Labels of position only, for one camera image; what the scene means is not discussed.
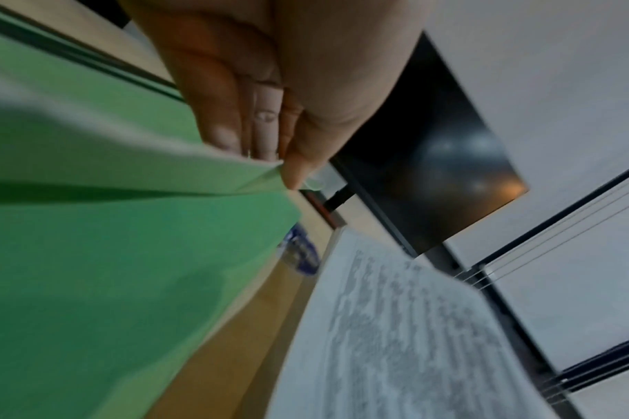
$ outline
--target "white page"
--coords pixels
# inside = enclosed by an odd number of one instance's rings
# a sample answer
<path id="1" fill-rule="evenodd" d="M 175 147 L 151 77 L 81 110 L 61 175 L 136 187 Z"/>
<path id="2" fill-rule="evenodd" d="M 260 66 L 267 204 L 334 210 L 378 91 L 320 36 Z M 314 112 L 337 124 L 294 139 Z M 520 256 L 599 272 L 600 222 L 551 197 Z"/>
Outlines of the white page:
<path id="1" fill-rule="evenodd" d="M 479 292 L 347 228 L 329 253 L 268 419 L 551 417 Z"/>

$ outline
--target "skin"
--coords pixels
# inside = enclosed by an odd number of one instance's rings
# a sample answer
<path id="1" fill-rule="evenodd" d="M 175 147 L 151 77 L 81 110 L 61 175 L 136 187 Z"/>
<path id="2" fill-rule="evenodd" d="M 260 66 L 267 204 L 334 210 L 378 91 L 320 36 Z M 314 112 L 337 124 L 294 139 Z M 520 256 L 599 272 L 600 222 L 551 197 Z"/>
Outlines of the skin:
<path id="1" fill-rule="evenodd" d="M 297 189 L 384 102 L 428 0 L 122 0 L 193 109 L 202 139 L 284 159 Z"/>

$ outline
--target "wooden table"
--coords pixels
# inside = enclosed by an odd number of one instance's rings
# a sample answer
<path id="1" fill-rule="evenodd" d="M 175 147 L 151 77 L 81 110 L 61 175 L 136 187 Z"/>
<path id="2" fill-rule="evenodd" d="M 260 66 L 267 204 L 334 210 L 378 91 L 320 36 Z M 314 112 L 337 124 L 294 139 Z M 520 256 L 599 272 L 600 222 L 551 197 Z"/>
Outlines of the wooden table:
<path id="1" fill-rule="evenodd" d="M 0 5 L 89 46 L 169 79 L 139 42 L 73 0 L 0 0 Z M 332 231 L 297 192 L 301 224 L 323 253 Z M 147 418 L 260 418 L 313 289 L 274 257 L 229 307 Z"/>

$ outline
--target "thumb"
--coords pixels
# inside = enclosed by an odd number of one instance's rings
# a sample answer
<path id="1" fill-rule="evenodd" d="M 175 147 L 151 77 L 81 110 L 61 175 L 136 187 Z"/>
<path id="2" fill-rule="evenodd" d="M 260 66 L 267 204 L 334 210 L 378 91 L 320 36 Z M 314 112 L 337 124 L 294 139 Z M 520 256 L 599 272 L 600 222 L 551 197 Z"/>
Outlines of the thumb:
<path id="1" fill-rule="evenodd" d="M 359 125 L 356 121 L 332 124 L 304 111 L 284 156 L 284 185 L 292 190 L 299 189 L 312 172 L 326 164 L 349 141 Z"/>

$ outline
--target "white wall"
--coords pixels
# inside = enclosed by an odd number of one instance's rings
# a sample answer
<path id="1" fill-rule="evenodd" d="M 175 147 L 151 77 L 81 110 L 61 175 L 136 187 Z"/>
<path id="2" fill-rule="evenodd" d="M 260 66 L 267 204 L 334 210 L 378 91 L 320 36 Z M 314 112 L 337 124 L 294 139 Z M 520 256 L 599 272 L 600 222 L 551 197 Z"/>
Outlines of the white wall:
<path id="1" fill-rule="evenodd" d="M 427 33 L 530 186 L 447 241 L 464 266 L 629 168 L 629 0 L 440 0 Z"/>
<path id="2" fill-rule="evenodd" d="M 584 419 L 629 419 L 629 371 L 570 396 Z"/>
<path id="3" fill-rule="evenodd" d="M 487 270 L 558 371 L 629 340 L 629 179 Z"/>

